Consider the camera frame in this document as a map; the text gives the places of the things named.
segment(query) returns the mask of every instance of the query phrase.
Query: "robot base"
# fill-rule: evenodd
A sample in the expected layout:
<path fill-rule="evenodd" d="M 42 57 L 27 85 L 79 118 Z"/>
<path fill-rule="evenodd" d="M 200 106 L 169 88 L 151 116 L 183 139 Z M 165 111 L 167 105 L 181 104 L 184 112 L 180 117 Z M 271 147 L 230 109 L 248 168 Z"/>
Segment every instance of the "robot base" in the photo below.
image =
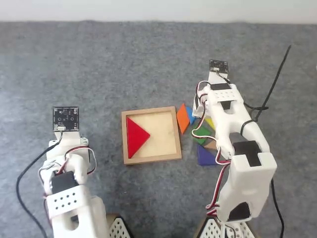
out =
<path fill-rule="evenodd" d="M 213 217 L 206 217 L 194 238 L 259 238 L 245 222 L 229 223 L 223 228 L 226 229 L 226 235 L 225 231 L 221 230 L 221 225 Z"/>

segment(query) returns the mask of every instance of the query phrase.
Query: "tangram piece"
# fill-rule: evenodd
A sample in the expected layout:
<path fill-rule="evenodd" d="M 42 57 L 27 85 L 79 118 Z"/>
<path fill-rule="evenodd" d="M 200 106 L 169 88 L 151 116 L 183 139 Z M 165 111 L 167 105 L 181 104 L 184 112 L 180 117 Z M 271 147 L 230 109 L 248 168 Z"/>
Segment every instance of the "tangram piece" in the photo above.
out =
<path fill-rule="evenodd" d="M 129 159 L 148 140 L 150 134 L 143 130 L 133 120 L 127 118 L 128 157 Z"/>
<path fill-rule="evenodd" d="M 211 132 L 206 129 L 203 125 L 196 131 L 194 131 L 195 135 L 211 135 Z M 207 140 L 206 138 L 194 138 L 200 145 L 203 145 Z"/>
<path fill-rule="evenodd" d="M 216 165 L 215 156 L 203 146 L 197 144 L 198 164 L 201 166 Z"/>
<path fill-rule="evenodd" d="M 196 120 L 196 117 L 192 116 L 193 110 L 190 107 L 186 106 L 186 112 L 187 112 L 187 116 L 188 116 L 190 125 L 192 125 Z"/>

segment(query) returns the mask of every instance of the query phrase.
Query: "wire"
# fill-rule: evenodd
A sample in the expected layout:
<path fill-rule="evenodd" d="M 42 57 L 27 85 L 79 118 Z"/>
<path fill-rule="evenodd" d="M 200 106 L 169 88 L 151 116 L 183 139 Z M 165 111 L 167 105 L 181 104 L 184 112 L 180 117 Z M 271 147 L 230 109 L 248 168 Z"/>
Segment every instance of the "wire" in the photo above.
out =
<path fill-rule="evenodd" d="M 275 87 L 275 85 L 276 85 L 276 82 L 277 82 L 277 80 L 278 80 L 278 77 L 279 77 L 279 75 L 280 75 L 280 73 L 281 73 L 281 71 L 282 71 L 282 68 L 283 68 L 283 66 L 284 66 L 284 63 L 285 63 L 285 61 L 286 61 L 286 59 L 287 59 L 288 53 L 289 53 L 289 51 L 290 51 L 290 49 L 291 49 L 291 46 L 292 46 L 292 45 L 289 45 L 288 48 L 287 48 L 287 51 L 286 51 L 286 53 L 285 53 L 285 55 L 284 55 L 284 58 L 283 58 L 283 60 L 282 60 L 282 63 L 281 63 L 281 65 L 280 65 L 279 68 L 278 68 L 278 71 L 277 71 L 277 74 L 276 74 L 275 79 L 274 79 L 274 81 L 273 81 L 273 84 L 272 84 L 272 86 L 271 86 L 271 88 L 270 88 L 270 90 L 269 90 L 269 92 L 268 92 L 268 94 L 267 94 L 267 96 L 266 96 L 266 99 L 264 100 L 264 102 L 263 102 L 263 104 L 262 104 L 262 106 L 261 106 L 261 109 L 259 110 L 258 114 L 257 114 L 256 117 L 255 117 L 255 121 L 258 121 L 259 116 L 261 115 L 261 113 L 262 113 L 262 111 L 264 110 L 264 107 L 265 107 L 265 105 L 266 105 L 266 103 L 267 103 L 269 97 L 271 96 L 271 93 L 272 93 L 272 91 L 273 91 L 273 89 L 274 89 L 274 87 Z"/>
<path fill-rule="evenodd" d="M 50 168 L 54 167 L 55 165 L 61 167 L 60 163 L 56 162 L 56 160 L 53 160 L 53 161 L 49 162 L 48 164 L 46 164 L 45 166 L 40 167 L 40 169 L 38 170 L 38 177 L 39 177 L 42 185 L 44 184 L 44 181 L 43 181 L 43 178 L 41 176 L 41 171 L 42 170 L 49 170 Z"/>
<path fill-rule="evenodd" d="M 243 103 L 247 108 L 250 108 L 250 109 L 253 109 L 253 110 L 261 110 L 262 109 L 262 107 L 252 107 L 252 106 L 250 106 L 249 104 L 247 104 L 247 103 Z"/>
<path fill-rule="evenodd" d="M 231 83 L 229 79 L 227 79 L 227 78 L 225 78 L 225 77 L 221 76 L 221 75 L 219 74 L 219 72 L 218 72 L 218 71 L 216 71 L 216 74 L 217 74 L 220 78 L 223 78 L 223 79 L 224 79 L 224 81 L 226 81 L 226 82 L 227 82 L 227 84 L 230 84 L 230 83 Z"/>
<path fill-rule="evenodd" d="M 236 238 L 236 231 L 234 230 L 234 228 L 231 227 L 231 226 L 228 226 L 228 225 L 225 225 L 225 226 L 226 226 L 226 227 L 229 227 L 230 229 L 232 229 L 234 238 Z"/>
<path fill-rule="evenodd" d="M 277 80 L 278 80 L 278 78 L 279 78 L 279 75 L 280 75 L 280 73 L 281 73 L 281 71 L 282 71 L 282 68 L 283 68 L 284 63 L 285 63 L 285 61 L 286 61 L 286 59 L 287 59 L 288 53 L 289 53 L 289 51 L 290 51 L 290 49 L 291 49 L 291 46 L 292 46 L 292 45 L 289 45 L 288 48 L 287 48 L 287 50 L 286 50 L 286 53 L 285 53 L 285 55 L 284 55 L 284 58 L 283 58 L 283 60 L 282 60 L 282 63 L 280 64 L 280 66 L 279 66 L 279 68 L 278 68 L 278 71 L 277 71 L 277 74 L 276 74 L 276 76 L 275 76 L 275 79 L 274 79 L 274 81 L 273 81 L 273 83 L 272 83 L 272 86 L 271 86 L 271 88 L 270 88 L 270 90 L 269 90 L 269 92 L 268 92 L 268 94 L 267 94 L 267 96 L 266 96 L 266 98 L 265 98 L 265 100 L 264 100 L 262 106 L 260 107 L 260 109 L 259 109 L 259 111 L 258 111 L 258 114 L 254 117 L 254 119 L 248 120 L 248 121 L 246 121 L 246 122 L 244 122 L 244 123 L 242 124 L 241 130 L 240 130 L 240 134 L 241 134 L 241 135 L 242 135 L 242 133 L 243 133 L 244 127 L 245 127 L 247 124 L 249 124 L 250 122 L 253 122 L 253 121 L 254 121 L 254 122 L 258 122 L 259 116 L 261 115 L 262 111 L 263 111 L 263 110 L 266 110 L 267 107 L 266 107 L 265 105 L 266 105 L 266 103 L 268 102 L 268 100 L 269 100 L 269 98 L 270 98 L 270 96 L 271 96 L 271 93 L 273 92 L 273 89 L 274 89 L 274 87 L 275 87 L 275 85 L 276 85 L 276 82 L 277 82 Z"/>
<path fill-rule="evenodd" d="M 21 204 L 23 210 L 29 215 L 29 217 L 36 223 L 36 225 L 39 227 L 39 229 L 42 232 L 42 235 L 44 238 L 47 238 L 47 234 L 43 228 L 43 226 L 40 224 L 40 222 L 36 219 L 36 217 L 30 212 L 30 210 L 25 206 L 21 195 L 20 195 L 20 182 L 21 179 L 23 178 L 23 176 L 25 175 L 25 173 L 43 156 L 45 155 L 47 152 L 49 152 L 50 150 L 52 150 L 53 148 L 55 148 L 57 145 L 60 144 L 61 140 L 63 138 L 63 131 L 60 132 L 60 138 L 58 140 L 58 142 L 52 146 L 50 146 L 49 148 L 47 148 L 46 150 L 44 150 L 35 160 L 33 160 L 23 171 L 22 173 L 19 175 L 19 177 L 16 180 L 16 185 L 15 185 L 15 191 L 16 191 L 16 196 L 19 200 L 19 203 Z"/>
<path fill-rule="evenodd" d="M 240 130 L 240 134 L 241 134 L 241 135 L 242 135 L 242 133 L 243 133 L 243 129 L 244 129 L 244 127 L 246 126 L 246 124 L 248 124 L 248 123 L 250 123 L 250 122 L 253 122 L 253 121 L 254 121 L 254 122 L 257 122 L 257 121 L 258 121 L 259 116 L 261 115 L 262 111 L 264 110 L 265 105 L 266 105 L 266 103 L 268 102 L 268 99 L 269 99 L 269 97 L 270 97 L 270 95 L 271 95 L 271 93 L 272 93 L 272 91 L 273 91 L 273 89 L 274 89 L 274 87 L 275 87 L 275 85 L 276 85 L 276 82 L 277 82 L 278 77 L 279 77 L 279 75 L 280 75 L 280 73 L 281 73 L 281 71 L 282 71 L 282 68 L 283 68 L 284 63 L 285 63 L 285 61 L 286 61 L 286 59 L 287 59 L 288 53 L 289 53 L 289 51 L 290 51 L 290 49 L 291 49 L 291 46 L 292 46 L 292 45 L 289 45 L 288 48 L 287 48 L 287 50 L 286 50 L 286 53 L 285 53 L 285 55 L 284 55 L 284 58 L 283 58 L 283 60 L 282 60 L 282 63 L 280 64 L 280 66 L 279 66 L 279 68 L 278 68 L 278 71 L 277 71 L 277 74 L 276 74 L 276 76 L 275 76 L 275 79 L 274 79 L 274 81 L 273 81 L 273 83 L 272 83 L 272 86 L 271 86 L 271 88 L 270 88 L 270 90 L 269 90 L 269 92 L 268 92 L 268 94 L 267 94 L 267 96 L 266 96 L 266 98 L 265 98 L 265 100 L 264 100 L 264 102 L 263 102 L 263 104 L 262 104 L 260 110 L 258 111 L 258 114 L 255 116 L 254 119 L 248 120 L 248 121 L 246 121 L 246 122 L 244 122 L 244 123 L 242 124 L 241 130 Z M 275 205 L 276 211 L 277 211 L 277 213 L 278 213 L 278 217 L 279 217 L 279 219 L 280 219 L 280 221 L 281 221 L 281 226 L 282 226 L 282 228 L 281 228 L 280 238 L 282 238 L 283 235 L 284 235 L 284 220 L 283 220 L 282 214 L 281 214 L 281 212 L 280 212 L 280 210 L 279 210 L 279 208 L 278 208 L 278 204 L 277 204 L 277 201 L 276 201 L 275 188 L 274 188 L 274 181 L 273 181 L 273 179 L 271 180 L 271 190 L 272 190 L 272 197 L 273 197 L 274 205 Z"/>
<path fill-rule="evenodd" d="M 283 235 L 284 235 L 284 220 L 283 220 L 283 217 L 282 217 L 282 214 L 278 208 L 278 204 L 277 204 L 277 201 L 276 201 L 276 195 L 275 195 L 275 187 L 274 187 L 274 180 L 272 179 L 271 180 L 271 190 L 272 190 L 272 197 L 273 197 L 273 201 L 274 201 L 274 205 L 275 205 L 275 208 L 276 208 L 276 211 L 278 213 L 278 217 L 281 221 L 281 225 L 282 225 L 282 228 L 281 228 L 281 234 L 280 234 L 280 238 L 283 238 Z"/>
<path fill-rule="evenodd" d="M 95 153 L 94 153 L 93 149 L 90 148 L 90 147 L 88 147 L 88 146 L 77 146 L 77 147 L 71 148 L 70 150 L 68 150 L 68 151 L 65 153 L 65 155 L 64 155 L 65 161 L 64 161 L 64 163 L 62 164 L 62 166 L 59 168 L 58 172 L 56 173 L 57 175 L 60 175 L 61 172 L 65 169 L 65 166 L 66 166 L 66 164 L 67 164 L 67 162 L 68 162 L 68 159 L 69 159 L 69 157 L 67 157 L 67 155 L 68 155 L 70 152 L 73 152 L 73 151 L 76 151 L 76 150 L 80 150 L 80 149 L 88 149 L 89 151 L 91 151 L 92 154 L 93 154 L 94 160 L 95 160 L 95 166 L 92 168 L 92 170 L 88 171 L 87 174 L 89 175 L 89 174 L 93 173 L 93 172 L 96 170 L 96 168 L 97 168 L 97 159 L 96 159 L 96 156 L 95 156 Z"/>
<path fill-rule="evenodd" d="M 214 192 L 213 192 L 213 196 L 212 196 L 211 203 L 206 206 L 206 209 L 207 209 L 207 210 L 210 210 L 210 209 L 213 208 L 213 207 L 218 207 L 218 206 L 219 206 L 219 205 L 216 203 L 216 200 L 217 200 L 217 197 L 218 197 L 218 194 L 219 194 L 220 184 L 221 184 L 221 180 L 222 180 L 222 178 L 223 178 L 224 171 L 226 170 L 226 168 L 227 168 L 228 166 L 229 166 L 229 164 L 223 166 L 222 169 L 221 169 L 221 171 L 220 171 L 219 177 L 218 177 L 218 179 L 217 179 L 216 187 L 215 187 Z M 208 212 L 207 212 L 207 215 L 213 214 L 214 212 L 215 212 L 215 209 L 213 209 L 213 210 L 211 210 L 211 211 L 208 211 Z"/>

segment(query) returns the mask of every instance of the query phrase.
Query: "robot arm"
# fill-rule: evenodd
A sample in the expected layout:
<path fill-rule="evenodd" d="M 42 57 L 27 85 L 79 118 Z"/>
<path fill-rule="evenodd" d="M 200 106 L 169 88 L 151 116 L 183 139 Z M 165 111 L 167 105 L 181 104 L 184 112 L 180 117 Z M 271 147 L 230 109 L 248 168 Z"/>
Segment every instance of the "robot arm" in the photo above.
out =
<path fill-rule="evenodd" d="M 103 201 L 92 197 L 85 186 L 91 149 L 88 140 L 79 135 L 78 108 L 54 108 L 53 119 L 56 138 L 62 135 L 62 139 L 47 153 L 39 177 L 54 237 L 108 238 Z"/>
<path fill-rule="evenodd" d="M 206 111 L 211 117 L 217 149 L 230 163 L 216 213 L 224 223 L 248 221 L 261 212 L 277 165 L 257 123 L 245 124 L 251 118 L 237 87 L 226 79 L 226 62 L 211 60 L 210 64 L 208 85 L 198 91 L 193 115 L 202 117 Z M 232 144 L 230 134 L 241 131 L 246 141 Z"/>

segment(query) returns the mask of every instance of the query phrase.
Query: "red wire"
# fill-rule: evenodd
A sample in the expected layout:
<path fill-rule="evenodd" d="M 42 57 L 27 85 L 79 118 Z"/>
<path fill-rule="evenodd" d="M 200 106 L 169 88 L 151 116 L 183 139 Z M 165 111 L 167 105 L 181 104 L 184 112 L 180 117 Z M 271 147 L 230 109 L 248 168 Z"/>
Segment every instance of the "red wire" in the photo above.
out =
<path fill-rule="evenodd" d="M 215 188 L 215 193 L 214 193 L 214 197 L 213 200 L 211 201 L 211 205 L 210 208 L 207 210 L 210 210 L 211 208 L 215 207 L 215 206 L 219 206 L 219 205 L 215 205 L 218 194 L 219 194 L 219 189 L 220 189 L 220 184 L 224 175 L 224 171 L 226 170 L 226 168 L 229 166 L 230 164 L 226 164 L 220 171 L 220 175 L 219 175 L 219 182 L 216 184 L 216 188 Z"/>
<path fill-rule="evenodd" d="M 64 170 L 64 168 L 65 168 L 65 166 L 66 166 L 66 164 L 67 164 L 66 155 L 67 155 L 68 153 L 70 153 L 70 152 L 72 152 L 72 151 L 74 151 L 74 150 L 80 149 L 80 148 L 89 148 L 89 146 L 76 146 L 76 147 L 71 148 L 71 149 L 69 149 L 68 151 L 66 151 L 66 153 L 65 153 L 65 155 L 64 155 L 65 162 L 64 162 L 64 164 L 60 167 L 59 171 L 57 172 L 57 175 L 60 175 L 60 174 L 63 172 L 63 170 Z"/>

